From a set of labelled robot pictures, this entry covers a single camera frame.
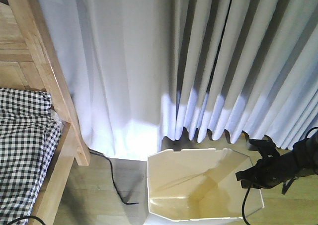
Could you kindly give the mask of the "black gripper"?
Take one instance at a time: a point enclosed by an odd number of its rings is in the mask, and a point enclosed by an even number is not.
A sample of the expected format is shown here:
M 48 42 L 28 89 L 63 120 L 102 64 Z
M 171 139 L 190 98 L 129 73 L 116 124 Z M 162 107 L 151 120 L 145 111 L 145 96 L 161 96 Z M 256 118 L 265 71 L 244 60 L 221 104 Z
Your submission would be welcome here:
M 237 181 L 242 188 L 271 189 L 278 184 L 290 180 L 301 170 L 294 153 L 280 155 L 273 141 L 249 139 L 262 159 L 254 167 L 236 173 Z

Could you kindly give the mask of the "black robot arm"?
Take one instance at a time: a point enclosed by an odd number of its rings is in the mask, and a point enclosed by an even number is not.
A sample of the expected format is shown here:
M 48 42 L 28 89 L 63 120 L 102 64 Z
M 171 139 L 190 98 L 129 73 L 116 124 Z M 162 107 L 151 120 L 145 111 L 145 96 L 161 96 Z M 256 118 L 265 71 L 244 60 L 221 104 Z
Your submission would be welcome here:
M 255 166 L 236 173 L 236 178 L 244 189 L 271 189 L 282 184 L 282 194 L 286 194 L 293 182 L 300 177 L 318 173 L 318 133 L 311 137 L 309 129 L 305 138 L 294 143 L 293 149 L 280 155 L 272 141 L 250 139 L 262 156 Z

